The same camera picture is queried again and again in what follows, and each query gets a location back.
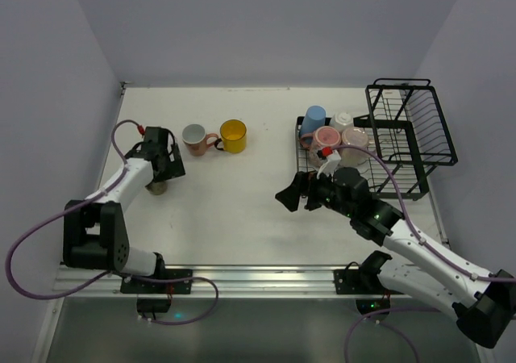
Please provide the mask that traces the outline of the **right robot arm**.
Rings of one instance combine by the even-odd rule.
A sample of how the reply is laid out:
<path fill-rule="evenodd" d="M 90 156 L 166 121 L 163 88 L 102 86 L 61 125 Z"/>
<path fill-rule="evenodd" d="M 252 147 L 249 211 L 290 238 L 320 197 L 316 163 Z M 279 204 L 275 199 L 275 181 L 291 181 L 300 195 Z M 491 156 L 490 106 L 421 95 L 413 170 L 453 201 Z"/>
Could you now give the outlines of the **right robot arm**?
<path fill-rule="evenodd" d="M 513 275 L 475 265 L 434 241 L 406 212 L 375 197 L 357 169 L 298 172 L 275 198 L 291 212 L 305 198 L 308 211 L 325 207 L 349 218 L 359 236 L 389 250 L 375 251 L 362 263 L 364 285 L 408 294 L 440 310 L 482 347 L 494 348 L 515 316 Z"/>

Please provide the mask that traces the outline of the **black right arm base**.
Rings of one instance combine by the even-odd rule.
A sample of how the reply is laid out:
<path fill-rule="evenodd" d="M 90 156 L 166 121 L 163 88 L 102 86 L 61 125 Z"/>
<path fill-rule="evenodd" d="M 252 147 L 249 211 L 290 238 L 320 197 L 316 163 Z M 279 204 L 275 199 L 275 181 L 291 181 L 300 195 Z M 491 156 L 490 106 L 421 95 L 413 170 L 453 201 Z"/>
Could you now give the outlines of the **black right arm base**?
<path fill-rule="evenodd" d="M 361 264 L 352 261 L 343 269 L 334 269 L 335 292 L 337 295 L 378 296 L 356 299 L 356 309 L 362 315 L 390 308 L 390 291 L 383 287 L 378 275 L 381 267 L 391 259 L 385 252 L 374 251 Z"/>

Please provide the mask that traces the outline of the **salmon polka dot mug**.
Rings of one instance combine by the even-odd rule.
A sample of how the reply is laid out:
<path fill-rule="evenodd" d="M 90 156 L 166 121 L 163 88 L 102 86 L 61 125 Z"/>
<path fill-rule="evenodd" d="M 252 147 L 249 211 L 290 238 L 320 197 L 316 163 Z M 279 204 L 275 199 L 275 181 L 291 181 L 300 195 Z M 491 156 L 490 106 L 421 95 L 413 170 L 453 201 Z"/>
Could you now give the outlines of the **salmon polka dot mug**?
<path fill-rule="evenodd" d="M 219 138 L 218 134 L 207 133 L 202 125 L 196 123 L 187 125 L 183 129 L 181 137 L 192 156 L 203 156 Z"/>

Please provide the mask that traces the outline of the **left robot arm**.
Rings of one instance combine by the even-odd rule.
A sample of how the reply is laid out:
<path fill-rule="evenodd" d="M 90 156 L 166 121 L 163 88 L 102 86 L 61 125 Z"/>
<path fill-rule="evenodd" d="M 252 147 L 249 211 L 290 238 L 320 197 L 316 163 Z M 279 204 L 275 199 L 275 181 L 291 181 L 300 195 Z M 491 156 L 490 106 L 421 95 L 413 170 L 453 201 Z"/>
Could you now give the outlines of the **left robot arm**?
<path fill-rule="evenodd" d="M 159 196 L 167 181 L 185 176 L 173 133 L 146 127 L 143 140 L 123 155 L 123 164 L 82 206 L 72 200 L 65 208 L 63 262 L 70 268 L 98 269 L 131 276 L 161 278 L 164 259 L 158 252 L 130 245 L 124 212 L 141 190 Z"/>

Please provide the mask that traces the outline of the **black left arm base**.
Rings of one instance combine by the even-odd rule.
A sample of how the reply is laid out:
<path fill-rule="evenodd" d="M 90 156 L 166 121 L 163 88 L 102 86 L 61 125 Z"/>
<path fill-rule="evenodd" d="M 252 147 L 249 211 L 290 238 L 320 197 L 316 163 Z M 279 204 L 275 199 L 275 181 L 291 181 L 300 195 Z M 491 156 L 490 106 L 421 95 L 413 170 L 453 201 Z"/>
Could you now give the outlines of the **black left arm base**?
<path fill-rule="evenodd" d="M 168 280 L 192 276 L 192 269 L 165 269 L 160 278 Z M 191 286 L 191 280 L 164 284 L 146 282 L 132 277 L 130 280 L 124 279 L 122 281 L 120 292 L 122 294 L 136 294 L 137 313 L 156 319 L 157 315 L 163 315 L 169 311 L 175 295 L 190 294 Z"/>

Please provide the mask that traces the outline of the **small speckled glass cup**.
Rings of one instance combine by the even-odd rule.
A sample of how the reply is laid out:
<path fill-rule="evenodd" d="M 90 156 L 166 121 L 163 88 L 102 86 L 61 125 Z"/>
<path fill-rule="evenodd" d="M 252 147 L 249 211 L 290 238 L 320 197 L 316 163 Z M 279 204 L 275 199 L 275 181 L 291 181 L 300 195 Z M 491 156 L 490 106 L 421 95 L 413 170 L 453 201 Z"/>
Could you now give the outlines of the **small speckled glass cup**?
<path fill-rule="evenodd" d="M 151 182 L 150 184 L 148 184 L 146 186 L 146 189 L 148 190 L 148 192 L 150 194 L 159 196 L 159 195 L 164 194 L 167 191 L 168 185 L 165 181 Z"/>

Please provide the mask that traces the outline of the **yellow ceramic mug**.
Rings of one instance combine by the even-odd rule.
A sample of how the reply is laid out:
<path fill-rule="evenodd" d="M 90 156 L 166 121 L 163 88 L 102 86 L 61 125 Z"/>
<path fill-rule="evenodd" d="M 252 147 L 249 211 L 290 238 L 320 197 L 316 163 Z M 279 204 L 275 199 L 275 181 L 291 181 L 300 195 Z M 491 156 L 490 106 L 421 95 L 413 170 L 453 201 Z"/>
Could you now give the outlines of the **yellow ceramic mug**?
<path fill-rule="evenodd" d="M 241 153 L 247 145 L 247 127 L 238 119 L 225 121 L 220 129 L 220 137 L 215 141 L 215 148 L 232 154 Z"/>

